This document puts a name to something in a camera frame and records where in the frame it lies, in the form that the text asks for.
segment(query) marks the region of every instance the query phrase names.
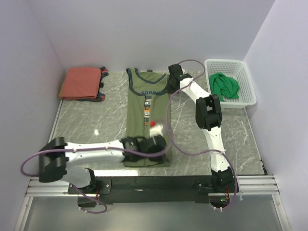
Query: gray marble surface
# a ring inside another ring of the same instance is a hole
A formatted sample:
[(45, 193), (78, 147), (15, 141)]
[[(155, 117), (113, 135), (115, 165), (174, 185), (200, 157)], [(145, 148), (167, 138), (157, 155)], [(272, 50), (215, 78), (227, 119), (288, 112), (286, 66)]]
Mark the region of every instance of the gray marble surface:
[[(198, 72), (190, 72), (195, 77)], [(104, 102), (63, 101), (53, 137), (64, 136), (66, 142), (100, 143), (125, 136), (128, 77), (126, 72), (110, 72), (103, 79)], [(196, 81), (207, 89), (205, 76)], [(195, 122), (195, 103), (180, 93), (171, 104), (171, 125), (175, 142), (196, 153), (208, 149), (205, 136)], [(222, 139), (226, 154), (238, 175), (263, 175), (262, 162), (244, 109), (222, 109)], [(210, 175), (207, 154), (187, 156), (172, 148), (170, 167), (124, 167), (122, 163), (89, 163), (83, 167), (101, 176), (169, 176)]]

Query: white laundry basket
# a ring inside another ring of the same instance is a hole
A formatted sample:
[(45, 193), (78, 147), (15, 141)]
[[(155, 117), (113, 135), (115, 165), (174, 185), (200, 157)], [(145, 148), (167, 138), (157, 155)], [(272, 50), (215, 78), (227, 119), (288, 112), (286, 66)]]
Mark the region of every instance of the white laundry basket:
[(205, 61), (205, 74), (208, 92), (211, 93), (209, 77), (217, 72), (223, 73), (227, 77), (234, 78), (239, 84), (236, 100), (228, 100), (222, 97), (225, 102), (220, 102), (222, 108), (244, 108), (257, 102), (254, 87), (250, 79), (247, 65), (243, 61), (232, 59), (207, 59)]

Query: wire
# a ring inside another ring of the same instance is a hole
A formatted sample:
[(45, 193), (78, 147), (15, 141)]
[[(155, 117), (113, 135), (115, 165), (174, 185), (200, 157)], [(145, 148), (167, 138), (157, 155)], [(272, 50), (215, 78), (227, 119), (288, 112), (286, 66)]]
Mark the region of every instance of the wire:
[[(167, 134), (168, 134), (168, 136), (169, 136), (169, 138), (170, 138), (170, 141), (171, 141), (171, 143), (168, 145), (167, 148), (165, 148), (164, 150), (162, 150), (162, 151), (160, 151), (160, 152), (152, 153), (152, 154), (140, 153), (140, 152), (136, 152), (136, 151), (129, 150), (129, 149), (118, 148), (118, 147), (107, 147), (107, 146), (105, 146), (105, 147), (95, 147), (95, 148), (80, 148), (80, 149), (52, 149), (52, 150), (44, 150), (44, 151), (40, 151), (40, 152), (38, 152), (38, 153), (36, 153), (36, 154), (33, 154), (33, 155), (29, 156), (26, 160), (24, 160), (23, 163), (22, 163), (21, 166), (20, 166), (20, 171), (21, 171), (21, 173), (24, 174), (24, 175), (26, 175), (26, 176), (29, 176), (29, 177), (37, 177), (38, 174), (29, 174), (29, 173), (26, 173), (26, 172), (24, 171), (24, 166), (25, 166), (25, 164), (26, 164), (30, 159), (32, 159), (32, 158), (34, 158), (34, 157), (36, 157), (36, 156), (39, 156), (39, 155), (47, 154), (47, 153), (59, 153), (59, 152), (87, 152), (87, 151), (98, 151), (98, 150), (108, 150), (108, 149), (111, 149), (111, 150), (118, 150), (118, 151), (122, 151), (122, 152), (131, 153), (131, 154), (135, 154), (135, 155), (139, 155), (139, 156), (143, 156), (143, 157), (158, 157), (158, 156), (161, 156), (161, 155), (165, 154), (165, 152), (167, 152), (167, 151), (171, 148), (172, 145), (174, 145), (180, 152), (182, 152), (183, 154), (186, 154), (186, 155), (201, 155), (201, 154), (205, 154), (205, 153), (209, 153), (209, 152), (217, 152), (217, 153), (223, 155), (224, 158), (227, 160), (227, 162), (229, 163), (230, 168), (231, 168), (231, 170), (232, 170), (233, 177), (234, 177), (234, 183), (235, 183), (235, 184), (234, 184), (234, 186), (235, 186), (235, 187), (234, 187), (234, 188), (235, 188), (234, 196), (232, 197), (232, 200), (230, 201), (230, 203), (229, 203), (226, 207), (224, 207), (224, 208), (222, 208), (222, 209), (228, 208), (228, 207), (233, 203), (233, 201), (234, 201), (234, 199), (235, 199), (235, 196), (236, 196), (236, 191), (237, 191), (237, 180), (236, 180), (235, 170), (234, 170), (234, 168), (233, 168), (233, 166), (232, 166), (232, 163), (231, 163), (231, 161), (228, 159), (228, 157), (225, 155), (224, 151), (220, 151), (220, 150), (217, 150), (217, 149), (209, 149), (209, 150), (205, 150), (205, 151), (202, 151), (202, 152), (199, 152), (199, 153), (191, 154), (191, 153), (188, 153), (188, 152), (182, 150), (180, 147), (178, 147), (177, 144), (176, 144), (176, 143), (174, 142), (174, 140), (173, 140), (173, 130), (172, 130), (171, 125), (169, 124), (169, 121), (168, 121), (168, 111), (169, 111), (169, 109), (170, 109), (171, 101), (172, 101), (172, 99), (174, 98), (174, 96), (175, 96), (178, 92), (180, 92), (181, 90), (183, 90), (183, 89), (185, 89), (185, 88), (188, 88), (196, 79), (200, 78), (200, 77), (205, 73), (205, 66), (203, 65), (203, 63), (201, 63), (201, 62), (198, 61), (198, 60), (195, 60), (195, 59), (187, 59), (187, 60), (183, 60), (183, 61), (179, 62), (179, 64), (181, 64), (181, 63), (183, 63), (183, 62), (187, 62), (187, 61), (193, 61), (193, 62), (199, 63), (199, 64), (203, 67), (203, 72), (202, 72), (200, 75), (198, 75), (197, 77), (193, 78), (192, 81), (191, 81), (188, 85), (186, 85), (186, 86), (184, 86), (184, 87), (178, 89), (177, 91), (175, 91), (175, 92), (170, 96), (170, 99), (169, 99), (169, 102), (168, 102), (168, 105), (167, 105), (167, 110), (166, 110), (166, 117), (165, 117), (165, 124), (166, 124), (166, 127), (167, 127)], [(88, 199), (90, 199), (90, 200), (92, 200), (92, 201), (95, 201), (95, 202), (97, 202), (97, 203), (99, 203), (99, 204), (105, 206), (105, 210), (103, 210), (103, 211), (101, 211), (101, 212), (91, 212), (91, 211), (88, 211), (89, 213), (95, 213), (95, 214), (97, 214), (97, 213), (103, 213), (103, 212), (105, 212), (105, 211), (107, 210), (107, 206), (106, 206), (103, 202), (100, 202), (100, 201), (98, 201), (98, 200), (95, 200), (95, 199), (93, 199), (93, 198), (91, 198), (91, 197), (85, 195), (85, 194), (84, 194), (81, 190), (79, 190), (75, 185), (73, 185), (73, 186), (74, 186), (74, 188), (75, 188), (81, 195), (87, 197)]]

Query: robotic arm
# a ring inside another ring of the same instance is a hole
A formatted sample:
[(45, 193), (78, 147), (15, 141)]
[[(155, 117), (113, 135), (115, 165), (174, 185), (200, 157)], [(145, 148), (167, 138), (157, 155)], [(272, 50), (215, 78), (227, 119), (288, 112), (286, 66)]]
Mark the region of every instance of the robotic arm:
[[(217, 95), (211, 95), (195, 83), (189, 74), (184, 74), (179, 64), (168, 67), (170, 76), (167, 92), (175, 91), (189, 85), (182, 91), (185, 92), (196, 103), (196, 123), (202, 129), (209, 149), (224, 151), (221, 138), (222, 113)], [(68, 149), (72, 152), (59, 152), (52, 155), (41, 155), (39, 157), (39, 181), (53, 182), (64, 180), (76, 185), (84, 193), (90, 193), (97, 188), (94, 172), (91, 169), (83, 169), (80, 164), (107, 161), (122, 162), (124, 159), (133, 160), (140, 158), (136, 155), (118, 150), (98, 150), (93, 148), (116, 147), (119, 149), (134, 150), (142, 153), (157, 153), (166, 147), (163, 138), (163, 126), (156, 125), (150, 128), (150, 138), (127, 137), (106, 143), (76, 144), (65, 143), (63, 137), (58, 137), (48, 143), (43, 150)], [(88, 149), (85, 152), (76, 152), (77, 149)], [(212, 152), (211, 171), (212, 186), (216, 190), (224, 190), (233, 181), (233, 174), (228, 161), (223, 155)]]

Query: wall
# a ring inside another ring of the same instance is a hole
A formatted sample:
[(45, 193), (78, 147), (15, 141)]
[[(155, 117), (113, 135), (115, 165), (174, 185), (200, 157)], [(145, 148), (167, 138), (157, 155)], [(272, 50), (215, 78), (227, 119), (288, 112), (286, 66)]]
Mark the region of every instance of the wall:
[(307, 230), (308, 1), (276, 0), (245, 61), (257, 105), (248, 115), (293, 230)]
[(274, 0), (28, 0), (65, 69), (242, 60)]
[(0, 31), (0, 224), (10, 231), (29, 182), (19, 166), (48, 140), (64, 70), (25, 0), (0, 2)]

